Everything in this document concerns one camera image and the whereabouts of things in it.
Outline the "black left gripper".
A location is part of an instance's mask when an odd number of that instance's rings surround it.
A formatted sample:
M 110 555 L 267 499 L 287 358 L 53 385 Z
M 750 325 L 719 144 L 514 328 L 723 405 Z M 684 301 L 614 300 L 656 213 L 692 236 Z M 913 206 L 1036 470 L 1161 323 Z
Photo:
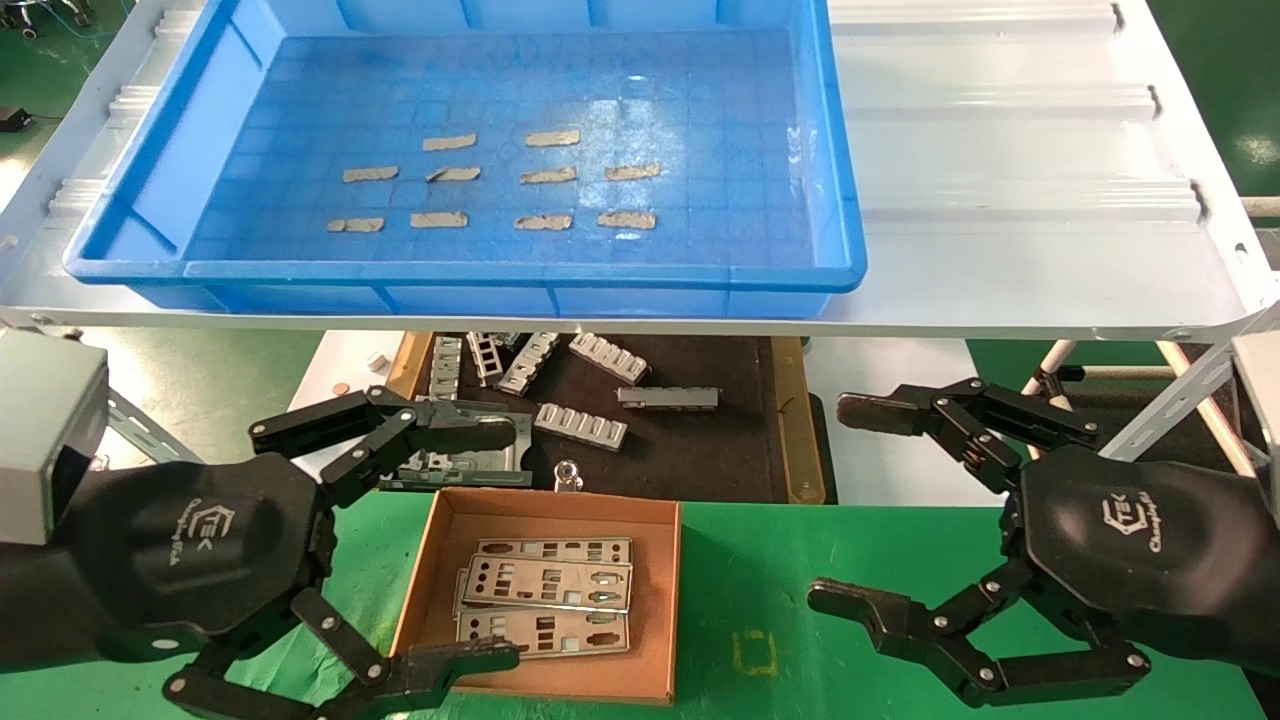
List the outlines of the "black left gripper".
M 91 473 L 46 544 L 5 543 L 3 670 L 200 651 L 163 691 L 196 717 L 385 719 L 439 707 L 462 676 L 518 666 L 517 646 L 497 638 L 384 657 L 308 588 L 332 568 L 332 506 L 374 489 L 433 492 L 402 471 L 412 456 L 507 448 L 517 438 L 511 421 L 372 386 L 259 420 L 248 433 L 261 456 L 243 462 Z M 338 445 L 349 447 L 320 469 L 320 486 L 285 459 Z M 310 705 L 227 680 L 234 656 L 264 651 L 296 619 L 353 673 L 338 694 Z

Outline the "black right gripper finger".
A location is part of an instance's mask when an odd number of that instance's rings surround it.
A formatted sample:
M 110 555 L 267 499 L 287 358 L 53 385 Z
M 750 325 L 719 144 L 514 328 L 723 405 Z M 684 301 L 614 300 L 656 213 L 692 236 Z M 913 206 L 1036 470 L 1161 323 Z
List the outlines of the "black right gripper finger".
M 995 495 L 1020 484 L 1023 460 L 1009 439 L 1046 452 L 1100 448 L 1096 425 L 1076 414 L 978 378 L 940 388 L 899 386 L 887 396 L 842 393 L 837 419 L 851 429 L 927 436 Z

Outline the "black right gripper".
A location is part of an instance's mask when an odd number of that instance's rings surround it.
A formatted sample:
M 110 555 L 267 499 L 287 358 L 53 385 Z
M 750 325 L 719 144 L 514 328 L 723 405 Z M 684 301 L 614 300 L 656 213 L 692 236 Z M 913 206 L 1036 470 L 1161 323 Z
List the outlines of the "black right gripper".
M 819 577 L 812 610 L 859 623 L 877 653 L 920 665 L 972 708 L 1120 696 L 1138 643 L 1277 674 L 1277 524 L 1260 483 L 1070 446 L 1027 464 L 1014 555 L 936 609 Z M 1025 600 L 1083 650 L 995 659 L 972 634 Z

